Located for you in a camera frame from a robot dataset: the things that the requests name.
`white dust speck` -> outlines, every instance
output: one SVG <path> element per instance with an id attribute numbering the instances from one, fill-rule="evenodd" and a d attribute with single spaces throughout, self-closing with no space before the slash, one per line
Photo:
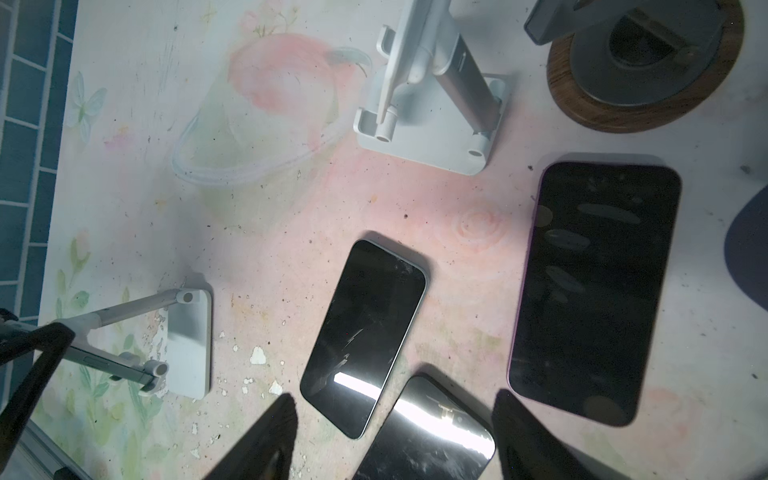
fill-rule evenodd
<path id="1" fill-rule="evenodd" d="M 266 355 L 260 346 L 254 346 L 253 354 L 250 356 L 251 365 L 263 365 L 266 363 Z"/>
<path id="2" fill-rule="evenodd" d="M 280 385 L 277 382 L 277 380 L 275 380 L 274 382 L 272 382 L 272 385 L 270 386 L 270 393 L 272 395 L 278 395 L 278 396 L 282 395 L 283 394 L 283 386 Z"/>

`black phone screen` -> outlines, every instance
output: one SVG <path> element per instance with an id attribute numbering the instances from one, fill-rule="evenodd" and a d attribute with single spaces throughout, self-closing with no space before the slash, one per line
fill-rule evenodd
<path id="1" fill-rule="evenodd" d="M 373 414 L 425 288 L 417 266 L 368 240 L 349 252 L 300 389 L 351 439 Z"/>
<path id="2" fill-rule="evenodd" d="M 608 425 L 632 421 L 679 198 L 667 167 L 545 171 L 509 366 L 517 393 Z"/>

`wooden round base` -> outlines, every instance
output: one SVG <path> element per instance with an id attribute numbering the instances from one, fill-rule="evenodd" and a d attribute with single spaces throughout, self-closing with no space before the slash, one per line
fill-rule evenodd
<path id="1" fill-rule="evenodd" d="M 587 95 L 571 73 L 573 35 L 552 42 L 547 62 L 547 81 L 554 102 L 571 119 L 593 130 L 626 134 L 650 130 L 677 120 L 709 97 L 725 80 L 739 56 L 744 37 L 744 13 L 739 0 L 718 0 L 726 12 L 723 37 L 710 66 L 699 78 L 656 104 L 617 107 Z"/>

